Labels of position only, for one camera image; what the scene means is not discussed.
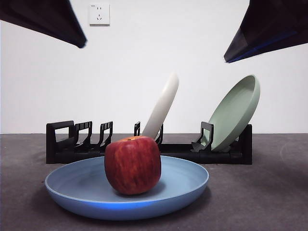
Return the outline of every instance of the plate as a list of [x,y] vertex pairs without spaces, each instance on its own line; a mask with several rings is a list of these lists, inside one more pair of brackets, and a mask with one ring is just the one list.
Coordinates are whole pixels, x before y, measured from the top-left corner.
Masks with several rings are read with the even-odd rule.
[[89,218],[136,220],[179,210],[204,191],[209,174],[202,166],[179,158],[161,156],[162,175],[148,192],[126,196],[107,181],[104,157],[62,166],[45,179],[46,188],[61,207]]
[[[239,137],[253,116],[259,98],[260,84],[253,75],[243,78],[228,92],[209,120],[214,124],[212,151],[223,151]],[[207,141],[208,134],[204,133],[201,144]]]
[[179,87],[179,78],[175,73],[171,73],[165,87],[152,111],[152,114],[144,127],[143,136],[156,138],[168,112],[173,103],[174,97]]

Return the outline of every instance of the apple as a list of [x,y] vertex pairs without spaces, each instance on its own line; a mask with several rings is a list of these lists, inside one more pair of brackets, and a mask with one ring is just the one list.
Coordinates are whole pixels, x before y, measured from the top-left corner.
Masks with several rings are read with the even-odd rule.
[[106,147],[104,167],[111,186],[125,195],[153,188],[161,176],[158,145],[150,137],[134,136]]

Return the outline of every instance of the black dish rack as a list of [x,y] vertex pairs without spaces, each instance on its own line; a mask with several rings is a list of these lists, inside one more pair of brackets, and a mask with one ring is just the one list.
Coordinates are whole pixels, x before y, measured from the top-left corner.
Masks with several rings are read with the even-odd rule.
[[[56,141],[57,129],[68,128],[68,138]],[[190,160],[199,164],[252,164],[252,125],[248,124],[237,140],[232,142],[229,148],[223,152],[213,152],[212,142],[214,137],[214,125],[201,122],[200,137],[190,144],[163,143],[163,129],[161,126],[156,139],[161,155],[172,156]],[[83,142],[77,143],[79,131],[89,129]],[[109,135],[104,139],[104,133],[109,130]],[[209,141],[205,146],[201,144],[204,130],[209,132]],[[111,143],[113,134],[113,122],[101,124],[100,139],[98,143],[91,143],[92,121],[74,124],[73,120],[46,125],[46,163],[72,163],[78,160],[104,156],[106,146]],[[134,136],[140,135],[140,122],[134,126]]]

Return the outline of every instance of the tabletop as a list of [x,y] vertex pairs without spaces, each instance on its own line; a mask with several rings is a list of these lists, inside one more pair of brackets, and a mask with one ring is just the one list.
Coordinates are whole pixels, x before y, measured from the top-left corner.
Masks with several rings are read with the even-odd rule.
[[[117,140],[127,134],[114,134]],[[166,134],[190,142],[198,134]],[[202,165],[210,180],[191,205],[157,218],[107,221],[59,207],[44,185],[45,134],[1,135],[1,230],[308,230],[308,134],[254,134],[252,165]]]

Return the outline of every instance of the wall socket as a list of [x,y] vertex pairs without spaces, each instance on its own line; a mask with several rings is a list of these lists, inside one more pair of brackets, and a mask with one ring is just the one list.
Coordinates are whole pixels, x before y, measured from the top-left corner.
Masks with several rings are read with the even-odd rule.
[[89,6],[89,24],[110,25],[110,4],[92,3]]

